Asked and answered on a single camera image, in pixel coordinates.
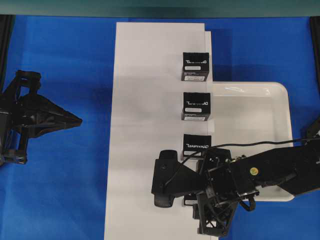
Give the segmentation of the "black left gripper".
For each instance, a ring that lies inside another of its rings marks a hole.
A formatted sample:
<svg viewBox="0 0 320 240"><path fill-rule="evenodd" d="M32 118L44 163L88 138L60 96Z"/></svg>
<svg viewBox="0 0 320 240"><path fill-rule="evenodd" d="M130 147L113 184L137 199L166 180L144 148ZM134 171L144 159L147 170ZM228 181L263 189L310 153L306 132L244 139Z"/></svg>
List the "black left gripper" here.
<svg viewBox="0 0 320 240"><path fill-rule="evenodd" d="M38 94L41 74L18 70L0 94L0 163L27 163L30 138L79 127L82 119ZM55 122L55 117L67 122Z"/></svg>

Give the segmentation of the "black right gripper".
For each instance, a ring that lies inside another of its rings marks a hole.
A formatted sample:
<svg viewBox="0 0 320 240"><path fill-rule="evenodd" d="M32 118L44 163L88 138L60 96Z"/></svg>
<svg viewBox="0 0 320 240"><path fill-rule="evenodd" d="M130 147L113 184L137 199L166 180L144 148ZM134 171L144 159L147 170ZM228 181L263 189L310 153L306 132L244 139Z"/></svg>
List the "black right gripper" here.
<svg viewBox="0 0 320 240"><path fill-rule="evenodd" d="M161 160L178 160L176 150L162 150ZM251 212L256 208L255 197L260 194L250 179L236 173L231 151L223 148L208 150L204 160L197 164L196 172L205 179L205 188L196 193L198 204L192 207L192 218L199 221L197 233L225 237L238 205ZM171 208L174 196L156 193L154 205Z"/></svg>

